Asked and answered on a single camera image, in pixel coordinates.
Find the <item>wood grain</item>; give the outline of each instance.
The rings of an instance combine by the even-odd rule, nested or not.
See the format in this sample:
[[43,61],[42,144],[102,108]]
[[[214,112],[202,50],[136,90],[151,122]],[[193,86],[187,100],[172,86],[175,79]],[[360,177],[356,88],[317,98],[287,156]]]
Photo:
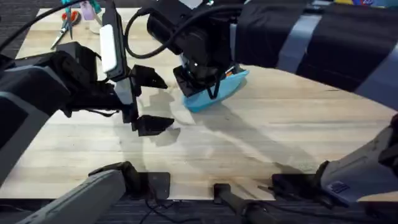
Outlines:
[[[136,9],[118,11],[126,25]],[[18,57],[50,51],[61,13],[32,26]],[[136,21],[129,37],[137,53],[159,46],[146,32],[146,19]],[[74,40],[100,52],[99,36],[89,26],[87,21],[75,26]],[[66,35],[62,42],[68,41]],[[315,172],[324,160],[339,159],[372,139],[395,113],[330,86],[256,67],[246,67],[251,73],[233,96],[191,113],[182,105],[172,73],[178,65],[175,55],[166,50],[147,60],[129,57],[128,63],[155,67],[165,79],[168,90],[143,89],[139,109],[175,118],[172,128],[139,138],[122,124],[121,115],[104,118],[82,111],[66,118],[57,112],[10,173],[1,198],[57,198],[92,170],[131,161],[139,171],[170,172],[170,198],[209,199],[214,183],[228,182],[242,197],[273,199],[257,188],[270,184],[272,174]]]

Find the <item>dark floor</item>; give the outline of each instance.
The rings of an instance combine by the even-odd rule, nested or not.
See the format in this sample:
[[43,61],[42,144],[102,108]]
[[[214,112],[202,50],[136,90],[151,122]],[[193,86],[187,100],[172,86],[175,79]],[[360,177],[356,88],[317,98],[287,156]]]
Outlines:
[[[41,7],[54,7],[60,3],[57,0],[0,0],[0,42],[10,36],[15,30],[21,27],[24,23],[34,18],[37,11]],[[139,7],[145,2],[150,0],[115,0],[117,7]],[[10,46],[6,48],[2,54],[9,57],[15,57],[21,46],[24,35],[19,36]],[[10,213],[14,215],[11,218],[20,218],[26,216],[30,211],[35,211],[40,207],[48,203],[48,200],[0,200],[0,222],[5,223],[5,216]],[[351,208],[339,208],[333,211],[327,210],[315,203],[301,203],[301,202],[272,202],[275,205],[282,206],[284,208],[291,208],[295,210],[317,212],[317,213],[328,213],[335,215],[344,215],[346,217],[361,217],[364,218],[363,208],[358,205]],[[14,205],[19,208],[23,208],[24,212],[16,212],[15,208],[4,205]],[[388,203],[379,203],[377,207],[388,214],[389,218],[398,219],[396,214],[397,205]],[[273,208],[269,208],[269,211],[279,219],[294,220],[295,223],[346,223],[338,220],[322,220],[320,218],[303,217],[291,213],[281,212]],[[105,213],[99,220],[98,224],[109,224],[109,223],[139,223],[139,220],[147,212],[147,208],[143,201],[130,201],[121,200],[113,207],[111,207],[107,213]],[[188,217],[202,217],[205,219],[205,223],[239,223],[240,218],[235,216],[228,208],[213,205],[210,201],[186,201],[179,203],[177,206],[172,207],[166,211],[166,214],[171,217],[188,218]],[[151,215],[146,223],[167,223],[164,219]]]

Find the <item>blue object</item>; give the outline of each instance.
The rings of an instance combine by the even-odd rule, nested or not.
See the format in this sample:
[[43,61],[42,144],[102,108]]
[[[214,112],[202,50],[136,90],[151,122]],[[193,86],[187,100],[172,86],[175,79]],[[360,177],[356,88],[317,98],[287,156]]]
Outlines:
[[242,72],[230,75],[223,79],[220,82],[220,89],[218,91],[217,98],[214,100],[210,99],[209,94],[207,93],[207,90],[203,90],[197,94],[194,94],[190,97],[183,97],[182,103],[188,110],[192,112],[198,112],[200,110],[203,110],[213,103],[216,103],[218,101],[221,101],[227,97],[229,97],[230,94],[232,94],[238,86],[242,83],[244,77],[248,75],[249,71],[248,70],[243,70]]

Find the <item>wire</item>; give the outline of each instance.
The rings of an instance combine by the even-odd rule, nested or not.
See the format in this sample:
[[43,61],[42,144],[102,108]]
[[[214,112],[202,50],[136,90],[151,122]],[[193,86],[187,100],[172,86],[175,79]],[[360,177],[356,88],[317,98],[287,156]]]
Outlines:
[[326,219],[333,219],[333,220],[339,220],[339,221],[346,221],[346,222],[355,222],[355,223],[397,223],[392,222],[390,220],[378,220],[378,221],[371,221],[371,220],[363,220],[359,218],[354,218],[354,217],[343,217],[339,215],[329,215],[329,214],[319,214],[319,213],[313,213],[313,212],[304,212],[304,211],[298,211],[294,209],[289,209],[289,208],[284,208],[280,207],[278,205],[273,205],[269,202],[262,201],[260,202],[264,205],[270,206],[272,208],[278,209],[283,212],[290,212],[290,213],[296,213],[299,215],[303,216],[310,216],[310,217],[317,217],[317,218],[326,218]]
[[154,212],[156,215],[164,218],[165,220],[167,220],[169,222],[172,222],[172,223],[175,223],[175,224],[183,224],[183,223],[186,223],[186,222],[200,222],[200,223],[203,223],[201,218],[188,218],[188,219],[185,219],[185,220],[174,220],[174,219],[168,217],[167,215],[165,215],[165,214],[163,214],[161,212],[158,212],[155,208],[151,207],[149,205],[149,203],[148,203],[148,199],[145,199],[145,204],[150,209],[150,211]]
[[95,56],[98,57],[99,60],[102,60],[102,57],[99,55],[99,53],[94,52]]
[[177,30],[174,33],[172,33],[170,38],[164,44],[162,44],[160,47],[158,47],[157,49],[155,49],[152,52],[149,52],[147,54],[138,55],[138,54],[135,54],[130,49],[128,37],[129,37],[129,31],[130,31],[130,28],[131,28],[133,22],[138,17],[144,16],[144,15],[147,15],[150,13],[151,8],[141,8],[131,17],[131,19],[127,23],[126,31],[124,33],[124,47],[126,48],[126,51],[134,58],[138,58],[138,59],[150,58],[150,57],[153,57],[153,56],[161,53],[163,50],[165,50],[167,47],[169,47],[174,42],[174,40],[177,38],[177,36],[180,35],[180,33],[185,28],[192,25],[194,22],[201,19],[202,17],[209,16],[211,14],[215,14],[215,13],[219,13],[219,12],[224,12],[224,11],[238,11],[238,10],[241,10],[242,8],[243,8],[242,4],[232,4],[232,5],[226,5],[226,6],[215,6],[210,9],[200,11],[200,12],[196,13],[195,15],[193,15],[192,17],[190,17],[180,27],[178,27]]
[[21,35],[26,29],[28,29],[29,27],[31,27],[33,24],[35,24],[36,22],[38,22],[39,20],[61,10],[61,9],[65,9],[66,7],[72,6],[76,3],[82,2],[82,1],[87,1],[87,0],[75,0],[75,1],[71,1],[68,2],[62,6],[53,8],[48,10],[47,12],[38,15],[36,18],[32,19],[31,21],[25,23],[25,25],[23,25],[21,28],[19,28],[17,31],[15,31],[15,33],[13,33],[10,37],[8,37],[1,45],[0,45],[0,52],[2,52],[17,36]]
[[33,211],[31,211],[31,210],[26,210],[26,209],[23,209],[23,208],[18,208],[18,207],[12,206],[12,205],[0,205],[0,207],[12,208],[12,209],[17,210],[17,211],[19,211],[19,212],[33,212]]
[[[164,209],[169,209],[169,208],[171,208],[171,207],[173,207],[173,205],[175,205],[175,202],[172,202],[170,205],[157,205],[154,209],[157,209],[157,208],[160,208],[160,207],[162,207],[162,208],[164,208]],[[141,221],[139,222],[139,224],[143,224],[144,223],[144,221],[149,217],[149,215],[152,213],[153,211],[152,210],[149,210],[144,216],[143,216],[143,218],[141,219]]]

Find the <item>scissors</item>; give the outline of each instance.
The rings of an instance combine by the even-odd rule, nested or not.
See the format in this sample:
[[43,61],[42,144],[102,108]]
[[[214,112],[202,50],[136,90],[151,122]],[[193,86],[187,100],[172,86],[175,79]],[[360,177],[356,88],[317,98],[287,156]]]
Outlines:
[[70,32],[70,38],[73,39],[72,36],[72,26],[77,24],[80,20],[80,13],[78,11],[72,11],[69,8],[68,12],[64,12],[62,14],[63,24],[60,29],[60,33],[57,38],[55,38],[54,43],[51,46],[51,50],[61,41],[62,37],[66,34],[67,31]]

